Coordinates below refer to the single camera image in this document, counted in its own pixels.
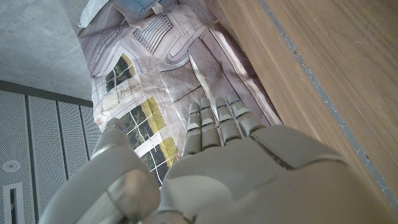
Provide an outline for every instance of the white cloth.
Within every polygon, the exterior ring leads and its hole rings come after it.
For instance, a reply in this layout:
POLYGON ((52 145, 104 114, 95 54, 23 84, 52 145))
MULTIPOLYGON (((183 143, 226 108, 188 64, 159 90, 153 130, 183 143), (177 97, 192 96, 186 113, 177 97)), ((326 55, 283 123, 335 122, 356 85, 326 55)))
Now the white cloth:
POLYGON ((86 28, 108 1, 109 0, 89 0, 83 12, 81 12, 78 26, 80 28, 86 28))

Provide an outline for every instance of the robot finger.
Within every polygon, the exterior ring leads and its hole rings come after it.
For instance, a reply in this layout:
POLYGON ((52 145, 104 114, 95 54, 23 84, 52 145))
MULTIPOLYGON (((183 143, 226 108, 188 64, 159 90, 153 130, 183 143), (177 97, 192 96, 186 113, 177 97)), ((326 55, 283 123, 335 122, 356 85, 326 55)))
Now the robot finger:
POLYGON ((200 99, 201 117, 201 149, 202 151, 214 146, 221 146, 213 110, 208 98, 200 99))
POLYGON ((241 139, 241 133, 236 126, 235 120, 229 112, 228 106, 221 97, 216 99, 217 115, 220 122, 220 130, 223 144, 234 139, 241 139))
POLYGON ((227 96, 227 102, 244 136, 249 136, 254 131, 265 128, 265 126, 246 108, 242 101, 239 100, 235 93, 231 93, 227 96))
POLYGON ((184 142, 182 156, 194 155, 201 151, 201 119, 198 103, 192 103, 189 107, 187 125, 187 137, 184 142))

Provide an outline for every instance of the grey floor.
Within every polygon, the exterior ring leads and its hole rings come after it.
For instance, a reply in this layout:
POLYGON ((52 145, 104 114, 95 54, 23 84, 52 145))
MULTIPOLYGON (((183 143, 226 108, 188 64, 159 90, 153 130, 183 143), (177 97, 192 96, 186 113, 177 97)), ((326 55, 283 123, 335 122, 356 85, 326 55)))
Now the grey floor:
POLYGON ((77 33, 88 0, 0 2, 0 80, 91 100, 77 33))

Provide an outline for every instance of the ventilation grille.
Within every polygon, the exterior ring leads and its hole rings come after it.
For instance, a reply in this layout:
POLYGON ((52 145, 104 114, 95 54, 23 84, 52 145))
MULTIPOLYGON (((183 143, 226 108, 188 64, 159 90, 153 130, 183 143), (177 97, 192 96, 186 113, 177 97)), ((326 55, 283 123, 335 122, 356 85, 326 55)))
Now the ventilation grille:
MULTIPOLYGON (((22 182, 25 223, 35 223, 25 96, 0 91, 0 105, 0 167, 11 160, 21 163, 16 172, 0 170, 0 185, 22 182)), ((2 197, 0 191, 0 223, 4 223, 2 197)))
POLYGON ((80 109, 81 117, 83 118, 83 127, 86 134, 88 153, 91 158, 97 141, 101 136, 101 131, 97 124, 94 123, 93 109, 86 106, 80 106, 80 109))
POLYGON ((65 165, 55 101, 29 96, 39 215, 65 183, 65 165))
POLYGON ((158 16, 144 30, 138 29, 134 35, 153 54, 166 33, 174 27, 166 15, 158 16))
POLYGON ((69 178, 87 162, 86 144, 78 105, 58 103, 69 178))

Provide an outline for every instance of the printed window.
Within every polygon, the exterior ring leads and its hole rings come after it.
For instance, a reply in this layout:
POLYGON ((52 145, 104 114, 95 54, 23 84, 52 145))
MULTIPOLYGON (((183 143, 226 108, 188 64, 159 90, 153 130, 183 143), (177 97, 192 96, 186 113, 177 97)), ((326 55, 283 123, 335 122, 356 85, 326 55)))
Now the printed window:
POLYGON ((178 149, 173 138, 168 137, 141 157, 157 180, 159 187, 162 185, 169 167, 177 162, 177 153, 178 149))
POLYGON ((127 127, 127 137, 132 150, 166 127, 154 97, 141 103, 121 119, 127 127))
MULTIPOLYGON (((142 143, 166 127, 154 97, 126 113, 121 120, 127 127, 127 138, 130 148, 137 149, 142 143)), ((163 178, 169 167, 177 161, 178 149, 172 137, 164 139, 159 145, 150 149, 141 159, 150 172, 162 185, 163 178)))
POLYGON ((127 55, 122 54, 112 71, 105 77, 106 92, 111 91, 115 86, 133 77, 136 74, 134 66, 127 55))

